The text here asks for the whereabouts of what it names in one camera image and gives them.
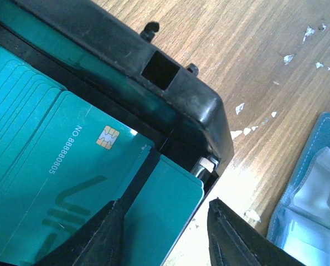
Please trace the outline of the blue leather card holder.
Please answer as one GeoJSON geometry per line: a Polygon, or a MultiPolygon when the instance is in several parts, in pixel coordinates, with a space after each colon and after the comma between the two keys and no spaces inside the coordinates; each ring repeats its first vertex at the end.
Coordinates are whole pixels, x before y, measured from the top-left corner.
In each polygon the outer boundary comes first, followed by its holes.
{"type": "Polygon", "coordinates": [[[317,119],[269,223],[267,239],[304,265],[330,265],[330,113],[317,119]]]}

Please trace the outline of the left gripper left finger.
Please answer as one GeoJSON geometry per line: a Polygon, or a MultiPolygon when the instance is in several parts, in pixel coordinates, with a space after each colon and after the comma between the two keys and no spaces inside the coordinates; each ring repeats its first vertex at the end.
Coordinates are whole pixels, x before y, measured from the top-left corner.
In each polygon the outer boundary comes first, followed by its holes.
{"type": "Polygon", "coordinates": [[[121,200],[110,201],[35,265],[120,265],[124,220],[121,200]]]}

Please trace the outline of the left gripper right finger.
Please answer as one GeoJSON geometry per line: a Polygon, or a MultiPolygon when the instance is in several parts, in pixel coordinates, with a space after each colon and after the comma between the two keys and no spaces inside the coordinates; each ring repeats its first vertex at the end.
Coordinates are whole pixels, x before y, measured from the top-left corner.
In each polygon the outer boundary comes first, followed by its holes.
{"type": "Polygon", "coordinates": [[[216,198],[207,216],[211,265],[302,265],[216,198]]]}

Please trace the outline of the teal credit card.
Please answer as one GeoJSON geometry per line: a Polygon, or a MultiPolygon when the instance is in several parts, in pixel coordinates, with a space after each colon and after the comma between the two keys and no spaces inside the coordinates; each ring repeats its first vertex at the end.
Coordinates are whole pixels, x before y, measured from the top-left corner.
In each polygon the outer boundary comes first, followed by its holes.
{"type": "Polygon", "coordinates": [[[0,96],[0,261],[61,245],[123,193],[152,145],[68,91],[0,96]]]}

